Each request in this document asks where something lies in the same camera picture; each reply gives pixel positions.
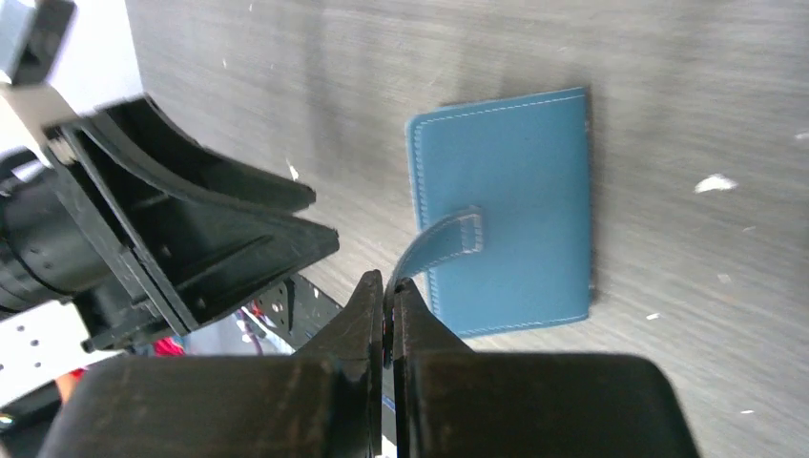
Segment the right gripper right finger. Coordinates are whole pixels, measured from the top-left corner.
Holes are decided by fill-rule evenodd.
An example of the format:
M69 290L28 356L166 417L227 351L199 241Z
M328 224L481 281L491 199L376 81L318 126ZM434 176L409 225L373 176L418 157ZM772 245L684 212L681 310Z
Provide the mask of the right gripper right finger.
M620 353L477 352L392 289L396 443L402 457L696 457L674 389Z

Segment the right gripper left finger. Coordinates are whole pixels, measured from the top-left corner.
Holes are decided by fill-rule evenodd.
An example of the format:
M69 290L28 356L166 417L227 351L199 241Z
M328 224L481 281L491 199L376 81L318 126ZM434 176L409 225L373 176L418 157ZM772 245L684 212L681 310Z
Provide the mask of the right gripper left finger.
M382 449L377 270L290 356L120 357L93 367L43 457L372 457Z

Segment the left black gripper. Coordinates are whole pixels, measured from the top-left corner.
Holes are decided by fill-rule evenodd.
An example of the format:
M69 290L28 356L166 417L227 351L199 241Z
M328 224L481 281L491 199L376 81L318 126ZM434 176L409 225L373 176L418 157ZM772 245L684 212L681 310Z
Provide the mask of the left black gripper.
M149 95L47 132L52 161L1 183L1 315L65 300L96 349L185 335L335 253L338 233L290 215L147 211L171 200L295 214L315 191L193 139Z

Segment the blue leather card holder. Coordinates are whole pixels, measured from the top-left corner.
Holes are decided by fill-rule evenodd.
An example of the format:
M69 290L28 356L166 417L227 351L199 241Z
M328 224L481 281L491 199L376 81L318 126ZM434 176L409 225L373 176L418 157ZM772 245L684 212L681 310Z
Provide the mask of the blue leather card holder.
M407 127L418 236L394 279L425 275L462 338L585 320L591 166L582 87L443 107Z

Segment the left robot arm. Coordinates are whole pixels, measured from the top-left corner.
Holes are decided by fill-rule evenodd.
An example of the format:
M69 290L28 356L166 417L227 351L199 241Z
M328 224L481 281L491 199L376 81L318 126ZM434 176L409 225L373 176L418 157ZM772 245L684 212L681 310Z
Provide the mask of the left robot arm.
M46 131L1 162L1 428L58 376L184 337L335 253L315 191L221 156L149 96Z

